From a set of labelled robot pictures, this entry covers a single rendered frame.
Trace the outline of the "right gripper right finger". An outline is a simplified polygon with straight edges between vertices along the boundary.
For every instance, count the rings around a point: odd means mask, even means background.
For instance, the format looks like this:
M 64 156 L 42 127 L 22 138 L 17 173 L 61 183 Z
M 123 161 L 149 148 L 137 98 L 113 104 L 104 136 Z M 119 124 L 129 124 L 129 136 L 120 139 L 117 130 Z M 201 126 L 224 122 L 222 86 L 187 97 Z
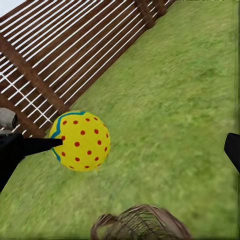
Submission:
M 224 151 L 240 173 L 240 135 L 228 133 Z

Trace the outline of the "wicker basket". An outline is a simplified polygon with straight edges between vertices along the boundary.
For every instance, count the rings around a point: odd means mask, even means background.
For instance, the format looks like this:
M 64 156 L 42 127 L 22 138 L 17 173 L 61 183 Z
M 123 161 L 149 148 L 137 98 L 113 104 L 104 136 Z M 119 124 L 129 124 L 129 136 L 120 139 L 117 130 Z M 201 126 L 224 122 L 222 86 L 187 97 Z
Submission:
M 151 219 L 144 220 L 148 218 L 141 216 L 145 212 L 151 212 L 149 215 L 154 217 L 149 218 L 155 219 L 155 222 L 152 222 Z M 136 220 L 135 216 L 138 216 Z M 145 240 L 146 236 L 150 234 L 153 234 L 152 240 L 166 240 L 166 238 L 170 238 L 170 240 L 194 240 L 186 226 L 175 218 L 168 209 L 149 204 L 137 204 L 118 216 L 109 213 L 100 215 L 91 227 L 91 240 L 99 240 L 97 230 L 110 224 L 111 226 L 104 232 L 102 240 L 122 240 L 122 237 L 129 231 L 130 236 L 127 240 Z M 154 228 L 158 228 L 158 230 L 154 231 Z

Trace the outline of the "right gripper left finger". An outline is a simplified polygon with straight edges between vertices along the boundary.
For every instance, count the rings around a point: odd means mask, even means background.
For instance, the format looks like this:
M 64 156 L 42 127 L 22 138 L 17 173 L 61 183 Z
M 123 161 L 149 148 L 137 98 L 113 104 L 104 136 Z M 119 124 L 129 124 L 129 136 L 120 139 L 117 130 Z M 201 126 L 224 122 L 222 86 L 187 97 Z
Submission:
M 23 156 L 26 155 L 25 152 L 26 142 L 22 133 L 0 138 L 0 193 Z

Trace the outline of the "easter egg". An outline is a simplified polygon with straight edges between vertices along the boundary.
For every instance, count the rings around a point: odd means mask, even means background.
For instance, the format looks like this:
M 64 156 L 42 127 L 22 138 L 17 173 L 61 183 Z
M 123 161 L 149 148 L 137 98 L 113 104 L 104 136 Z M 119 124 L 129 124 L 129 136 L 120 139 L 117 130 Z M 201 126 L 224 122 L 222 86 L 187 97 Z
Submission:
M 84 110 L 62 114 L 53 123 L 50 139 L 62 139 L 62 145 L 51 147 L 55 157 L 77 172 L 97 169 L 110 152 L 111 139 L 103 121 Z

